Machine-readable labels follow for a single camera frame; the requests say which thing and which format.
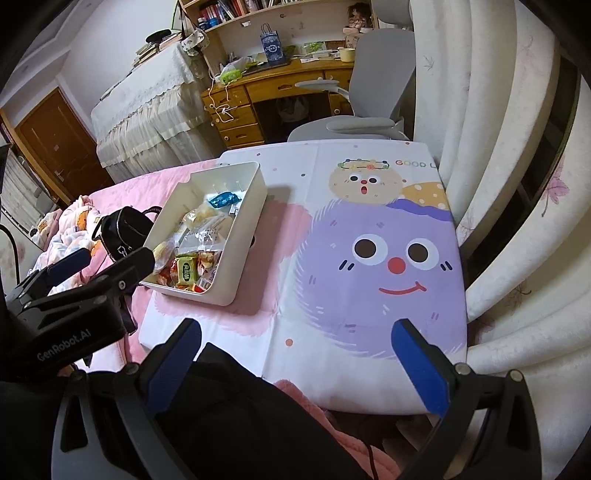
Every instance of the cartoon bun character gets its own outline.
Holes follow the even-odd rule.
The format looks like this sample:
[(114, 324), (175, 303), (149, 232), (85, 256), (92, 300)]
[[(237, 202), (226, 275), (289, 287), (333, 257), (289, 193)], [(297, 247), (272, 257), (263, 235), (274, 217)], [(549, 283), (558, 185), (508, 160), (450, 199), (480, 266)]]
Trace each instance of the cartoon bun character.
[(431, 206), (449, 210), (443, 185), (439, 181), (414, 183), (402, 189), (401, 199), (407, 199), (423, 207)]
[(347, 159), (330, 174), (329, 187), (348, 202), (387, 205), (400, 195), (402, 177), (385, 160)]

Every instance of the black handbag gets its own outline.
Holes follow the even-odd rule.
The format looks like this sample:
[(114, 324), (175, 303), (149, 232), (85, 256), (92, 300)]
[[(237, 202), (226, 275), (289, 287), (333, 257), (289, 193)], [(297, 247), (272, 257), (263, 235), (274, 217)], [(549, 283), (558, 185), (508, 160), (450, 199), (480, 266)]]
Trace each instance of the black handbag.
[(114, 262), (121, 260), (144, 246), (154, 225), (146, 214), (159, 214), (161, 211), (162, 207), (151, 207), (144, 212), (133, 207), (123, 207), (100, 219), (92, 233), (92, 240), (100, 240)]

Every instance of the cartoon face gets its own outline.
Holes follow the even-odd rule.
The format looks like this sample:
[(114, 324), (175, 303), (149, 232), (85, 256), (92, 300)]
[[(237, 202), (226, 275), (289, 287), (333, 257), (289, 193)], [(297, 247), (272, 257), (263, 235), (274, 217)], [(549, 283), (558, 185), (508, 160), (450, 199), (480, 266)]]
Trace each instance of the cartoon face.
[(386, 161), (359, 158), (339, 163), (330, 174), (329, 186), (348, 202), (387, 205), (400, 195), (402, 177)]
[(335, 201), (320, 211), (297, 257), (298, 297), (311, 323), (360, 356), (395, 358), (390, 332), (400, 318), (444, 352), (462, 347), (462, 268), (444, 214), (409, 200)]

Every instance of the black cable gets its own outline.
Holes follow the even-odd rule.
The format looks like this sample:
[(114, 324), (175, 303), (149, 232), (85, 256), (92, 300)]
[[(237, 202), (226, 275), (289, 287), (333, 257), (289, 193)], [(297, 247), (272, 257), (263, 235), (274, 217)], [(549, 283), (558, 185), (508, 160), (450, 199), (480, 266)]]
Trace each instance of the black cable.
[(10, 240), (10, 243), (12, 244), (12, 252), (14, 253), (14, 268), (15, 268), (15, 273), (17, 275), (17, 285), (18, 285), (21, 282), (21, 274), (20, 274), (19, 268), (18, 268), (17, 243), (14, 241), (14, 237), (12, 236), (12, 233), (10, 233), (10, 230), (8, 228), (6, 228), (4, 225), (0, 224), (0, 230), (2, 230), (2, 232), (4, 232), (8, 236), (8, 239)]

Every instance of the clear plastic bag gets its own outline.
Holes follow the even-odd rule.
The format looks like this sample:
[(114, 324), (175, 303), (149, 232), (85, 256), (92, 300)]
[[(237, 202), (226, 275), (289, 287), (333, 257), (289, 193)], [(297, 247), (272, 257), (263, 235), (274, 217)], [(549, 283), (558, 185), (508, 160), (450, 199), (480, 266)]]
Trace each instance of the clear plastic bag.
[(193, 230), (199, 226), (206, 218), (211, 218), (218, 215), (219, 212), (213, 208), (209, 202), (203, 202), (199, 207), (186, 213), (183, 217), (183, 223), (189, 230)]
[(185, 235), (177, 255), (196, 252), (221, 252), (230, 233), (233, 219), (225, 213), (205, 219), (201, 225)]

